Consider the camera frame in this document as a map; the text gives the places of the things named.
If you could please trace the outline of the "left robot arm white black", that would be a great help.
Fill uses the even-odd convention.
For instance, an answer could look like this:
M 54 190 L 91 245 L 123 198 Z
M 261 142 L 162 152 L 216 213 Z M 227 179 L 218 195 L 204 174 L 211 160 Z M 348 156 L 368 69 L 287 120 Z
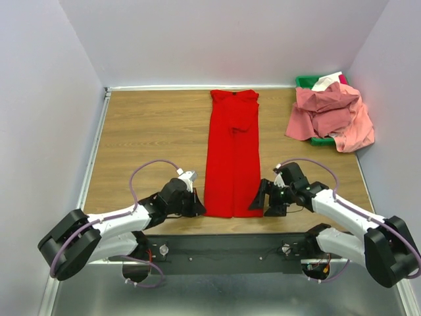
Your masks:
M 125 209 L 91 215 L 81 209 L 69 212 L 37 245 L 51 277 L 67 280 L 100 259 L 141 259 L 146 250 L 144 230 L 162 224 L 170 215 L 197 217 L 205 213 L 193 186 L 196 178 L 195 172 L 184 172 L 161 191 Z

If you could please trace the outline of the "red t shirt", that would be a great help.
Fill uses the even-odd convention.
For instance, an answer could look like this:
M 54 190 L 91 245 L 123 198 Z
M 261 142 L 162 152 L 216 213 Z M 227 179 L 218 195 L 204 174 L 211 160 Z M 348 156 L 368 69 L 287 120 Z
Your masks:
M 260 186 L 259 94 L 212 90 L 204 202 L 208 217 L 262 217 L 250 209 Z

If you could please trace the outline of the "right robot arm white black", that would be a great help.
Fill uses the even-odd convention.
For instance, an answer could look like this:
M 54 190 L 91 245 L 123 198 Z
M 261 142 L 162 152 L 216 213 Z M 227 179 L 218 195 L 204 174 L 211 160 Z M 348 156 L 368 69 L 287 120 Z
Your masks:
M 267 217 L 286 215 L 290 205 L 323 215 L 346 229 L 340 232 L 328 224 L 308 230 L 294 246 L 285 244 L 285 255 L 313 259 L 328 253 L 364 267 L 381 286 L 391 288 L 404 278 L 420 276 L 420 252 L 404 220 L 373 214 L 343 199 L 335 188 L 310 183 L 299 164 L 289 160 L 274 168 L 273 181 L 262 179 L 250 210 L 264 206 Z

